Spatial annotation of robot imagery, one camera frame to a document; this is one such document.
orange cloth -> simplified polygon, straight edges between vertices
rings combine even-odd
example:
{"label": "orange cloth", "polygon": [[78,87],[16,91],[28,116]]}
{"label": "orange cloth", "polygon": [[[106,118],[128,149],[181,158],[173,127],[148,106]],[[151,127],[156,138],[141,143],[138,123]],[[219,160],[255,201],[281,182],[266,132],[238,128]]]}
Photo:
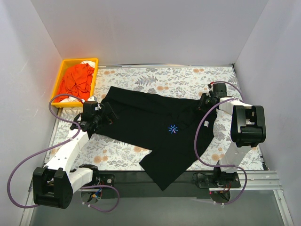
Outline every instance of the orange cloth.
{"label": "orange cloth", "polygon": [[[89,64],[74,65],[67,68],[60,87],[58,88],[57,95],[66,93],[88,100],[90,97],[93,73],[94,68],[89,66]],[[54,101],[60,102],[65,98],[68,98],[68,96],[57,97]]]}

blue embroidered logo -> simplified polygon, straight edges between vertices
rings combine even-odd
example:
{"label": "blue embroidered logo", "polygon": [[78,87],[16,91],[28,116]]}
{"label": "blue embroidered logo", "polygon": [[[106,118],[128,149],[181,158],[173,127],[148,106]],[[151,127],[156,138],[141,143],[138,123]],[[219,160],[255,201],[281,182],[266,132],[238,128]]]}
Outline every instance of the blue embroidered logo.
{"label": "blue embroidered logo", "polygon": [[169,128],[169,132],[171,132],[171,133],[176,133],[178,130],[178,128],[175,126],[175,125],[170,125],[170,127],[168,127]]}

yellow tray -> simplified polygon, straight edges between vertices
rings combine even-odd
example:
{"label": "yellow tray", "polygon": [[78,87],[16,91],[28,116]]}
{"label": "yellow tray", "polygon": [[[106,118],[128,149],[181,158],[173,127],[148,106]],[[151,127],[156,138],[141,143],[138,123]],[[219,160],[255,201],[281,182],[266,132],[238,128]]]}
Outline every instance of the yellow tray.
{"label": "yellow tray", "polygon": [[[65,72],[67,68],[78,65],[81,62],[89,60],[92,62],[95,62],[95,69],[93,73],[93,78],[92,78],[92,83],[91,83],[91,92],[90,92],[90,97],[93,96],[94,94],[94,88],[95,88],[95,83],[96,83],[96,75],[97,75],[97,69],[98,69],[98,59],[97,58],[90,58],[90,59],[69,59],[69,60],[63,60],[60,68],[60,72],[58,73],[56,82],[55,82],[55,87],[53,88],[51,99],[57,95],[58,88],[61,84],[61,80],[65,75]],[[81,102],[67,102],[67,103],[60,103],[60,102],[52,102],[52,106],[55,107],[82,107],[83,104]]]}

floral tablecloth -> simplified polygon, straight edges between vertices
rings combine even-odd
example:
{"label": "floral tablecloth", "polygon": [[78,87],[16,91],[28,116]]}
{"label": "floral tablecloth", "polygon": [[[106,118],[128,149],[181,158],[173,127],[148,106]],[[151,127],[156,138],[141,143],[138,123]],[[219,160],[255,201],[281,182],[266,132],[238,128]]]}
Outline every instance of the floral tablecloth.
{"label": "floral tablecloth", "polygon": [[[94,95],[101,101],[110,86],[115,86],[166,97],[199,99],[203,92],[208,91],[207,84],[212,81],[228,81],[238,85],[232,67],[104,68],[98,70]],[[227,86],[227,91],[229,96],[241,98],[231,86]],[[64,108],[62,117],[73,120],[80,112],[81,108]],[[214,139],[201,156],[202,160],[216,164],[224,156],[231,143],[230,126],[231,116],[218,110],[214,123]],[[54,145],[66,139],[69,127],[69,123],[59,122]],[[48,157],[51,159],[57,150],[53,149]],[[150,152],[151,150],[94,134],[77,156],[72,168],[78,168],[81,164],[93,164],[99,170],[143,170],[139,162]],[[263,170],[257,148],[245,156],[240,166],[246,170]],[[199,161],[188,168],[210,169]]]}

white wall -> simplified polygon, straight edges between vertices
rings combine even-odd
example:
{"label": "white wall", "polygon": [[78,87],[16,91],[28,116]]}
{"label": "white wall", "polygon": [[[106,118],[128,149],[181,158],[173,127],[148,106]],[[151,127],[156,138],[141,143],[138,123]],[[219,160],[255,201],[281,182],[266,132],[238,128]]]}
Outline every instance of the white wall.
{"label": "white wall", "polygon": [[263,157],[279,174],[295,225],[301,225],[300,64],[301,0],[270,0],[236,69],[246,101],[264,106]]}
{"label": "white wall", "polygon": [[[8,199],[11,170],[25,157],[48,146],[54,118],[50,93],[61,57],[30,0],[0,1],[0,225],[19,225],[23,209]],[[25,204],[34,158],[17,171],[12,194]]]}
{"label": "white wall", "polygon": [[32,0],[62,58],[234,63],[267,0]]}

